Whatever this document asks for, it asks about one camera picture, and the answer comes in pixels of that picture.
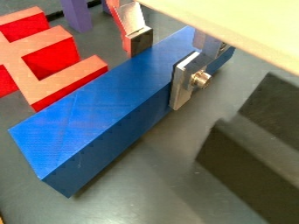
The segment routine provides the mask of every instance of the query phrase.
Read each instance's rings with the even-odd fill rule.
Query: textured blue surface
[[[10,129],[39,179],[66,197],[170,112],[174,64],[194,50],[193,34],[183,28]]]

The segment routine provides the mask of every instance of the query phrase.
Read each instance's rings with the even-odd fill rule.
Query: blue block
[[[194,50],[193,34],[183,28],[10,129],[39,179],[66,197],[171,111],[174,64]]]

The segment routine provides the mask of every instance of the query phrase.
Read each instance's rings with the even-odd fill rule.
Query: purple block
[[[108,3],[107,0],[102,0],[102,5],[103,5],[103,11],[111,15],[111,11],[108,9]]]
[[[90,8],[86,0],[60,0],[64,17],[78,32],[92,29]]]

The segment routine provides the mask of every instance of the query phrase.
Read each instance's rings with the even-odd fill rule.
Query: metal clamp
[[[154,44],[154,29],[146,25],[140,4],[132,0],[107,0],[107,7],[122,33],[123,48],[131,58]]]
[[[230,49],[226,43],[202,31],[195,31],[193,45],[201,50],[191,52],[174,65],[170,100],[174,110],[191,99],[195,88],[206,88],[211,84],[211,75],[206,73],[207,65]]]

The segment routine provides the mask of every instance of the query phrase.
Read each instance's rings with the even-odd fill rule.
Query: red block
[[[18,89],[19,87],[15,85],[11,74],[7,72],[6,67],[0,66],[0,98],[10,95]]]
[[[74,37],[60,26],[48,29],[38,7],[0,21],[0,97],[19,88],[40,111],[99,77],[108,65],[98,56],[80,61]]]

